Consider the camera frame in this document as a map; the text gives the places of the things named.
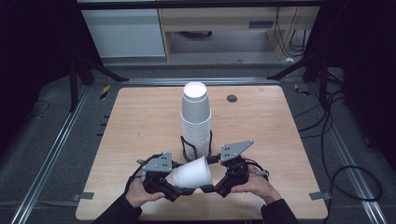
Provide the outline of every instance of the aluminum rail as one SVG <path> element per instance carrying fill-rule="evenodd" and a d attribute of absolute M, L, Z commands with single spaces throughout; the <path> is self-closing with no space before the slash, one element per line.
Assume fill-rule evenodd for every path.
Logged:
<path fill-rule="evenodd" d="M 56 7 L 73 7 L 80 10 L 150 9 L 150 8 L 203 8 L 203 7 L 321 7 L 346 0 L 187 0 L 58 3 Z"/>
<path fill-rule="evenodd" d="M 90 86 L 83 86 L 81 93 L 79 95 L 79 103 L 77 104 L 74 111 L 70 112 L 67 116 L 66 121 L 64 122 L 64 126 L 60 130 L 58 136 L 56 137 L 55 142 L 53 143 L 47 158 L 44 160 L 43 165 L 41 166 L 37 176 L 35 177 L 35 181 L 32 186 L 29 188 L 28 192 L 24 196 L 22 202 L 18 206 L 14 217 L 11 219 L 11 223 L 25 223 L 30 213 L 32 212 L 35 203 L 37 202 L 38 196 L 41 193 L 41 190 L 44 188 L 44 185 L 47 182 L 48 177 L 50 176 L 50 172 L 52 171 L 55 162 L 58 159 L 58 156 L 64 146 L 64 143 L 70 134 L 70 131 L 76 121 L 76 118 L 79 114 L 79 111 L 84 104 L 87 93 L 90 89 Z"/>
<path fill-rule="evenodd" d="M 201 81 L 206 85 L 261 85 L 278 84 L 277 80 L 268 80 L 266 77 L 229 77 L 229 78 L 130 78 L 129 81 L 118 82 L 117 85 L 128 86 L 183 86 L 192 81 Z"/>
<path fill-rule="evenodd" d="M 314 92 L 315 94 L 312 94 L 314 96 L 314 100 L 317 103 L 317 105 L 320 105 L 320 102 L 317 97 L 317 93 L 312 87 L 312 85 L 308 85 L 308 89 L 310 92 Z M 320 113 L 324 115 L 323 108 L 320 106 L 319 107 Z M 347 166 L 347 165 L 354 165 L 357 166 L 357 163 L 353 159 L 352 155 L 349 153 L 349 150 L 347 149 L 347 145 L 344 143 L 343 138 L 341 137 L 340 133 L 338 132 L 335 124 L 329 125 L 330 126 L 330 134 L 332 138 L 332 142 L 334 143 L 334 146 L 338 152 L 338 155 L 341 159 L 341 162 Z M 354 189 L 356 190 L 356 193 L 358 194 L 359 197 L 361 198 L 374 198 L 374 194 L 371 191 L 369 185 L 367 184 L 362 171 L 360 170 L 346 170 L 346 173 L 348 174 L 349 180 L 351 181 Z M 361 202 L 363 205 L 364 210 L 366 210 L 367 216 L 370 218 L 370 221 L 375 224 L 387 224 L 388 221 L 385 218 L 381 208 L 379 207 L 377 202 Z"/>

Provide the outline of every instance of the person's arm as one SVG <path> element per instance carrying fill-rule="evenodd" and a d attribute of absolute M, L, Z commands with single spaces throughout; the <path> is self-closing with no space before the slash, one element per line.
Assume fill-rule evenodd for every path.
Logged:
<path fill-rule="evenodd" d="M 149 194 L 143 187 L 140 177 L 135 178 L 126 194 L 122 194 L 92 224 L 132 224 L 142 214 L 140 206 L 155 202 L 165 195 L 161 192 Z"/>
<path fill-rule="evenodd" d="M 131 224 L 135 223 L 141 214 L 142 209 L 132 207 L 125 194 L 122 194 L 92 224 Z"/>
<path fill-rule="evenodd" d="M 257 168 L 253 165 L 247 168 L 251 173 L 257 172 Z M 250 175 L 246 184 L 231 189 L 231 193 L 239 192 L 251 192 L 264 199 L 266 205 L 262 206 L 262 220 L 265 224 L 298 223 L 285 200 L 263 176 Z"/>

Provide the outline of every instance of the stack of paper cups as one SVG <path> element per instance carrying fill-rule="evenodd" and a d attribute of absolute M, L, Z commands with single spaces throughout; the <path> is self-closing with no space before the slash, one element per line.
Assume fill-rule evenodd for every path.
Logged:
<path fill-rule="evenodd" d="M 208 156 L 210 147 L 211 110 L 204 83 L 190 82 L 184 86 L 181 119 L 184 140 L 196 148 L 184 144 L 186 156 L 190 160 Z"/>

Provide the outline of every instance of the small hole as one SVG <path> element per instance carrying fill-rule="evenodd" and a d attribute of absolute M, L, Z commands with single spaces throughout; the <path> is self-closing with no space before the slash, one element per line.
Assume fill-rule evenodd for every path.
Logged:
<path fill-rule="evenodd" d="M 230 94 L 230 95 L 227 96 L 227 100 L 230 103 L 235 103 L 238 100 L 238 97 L 236 97 L 235 95 Z"/>

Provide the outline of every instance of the black sleeve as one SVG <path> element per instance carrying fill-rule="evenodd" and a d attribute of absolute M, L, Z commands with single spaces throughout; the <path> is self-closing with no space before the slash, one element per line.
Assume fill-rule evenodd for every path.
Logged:
<path fill-rule="evenodd" d="M 141 214 L 142 209 L 132 207 L 122 194 L 92 224 L 132 224 Z"/>
<path fill-rule="evenodd" d="M 262 220 L 265 224 L 298 224 L 296 216 L 283 199 L 263 205 Z"/>

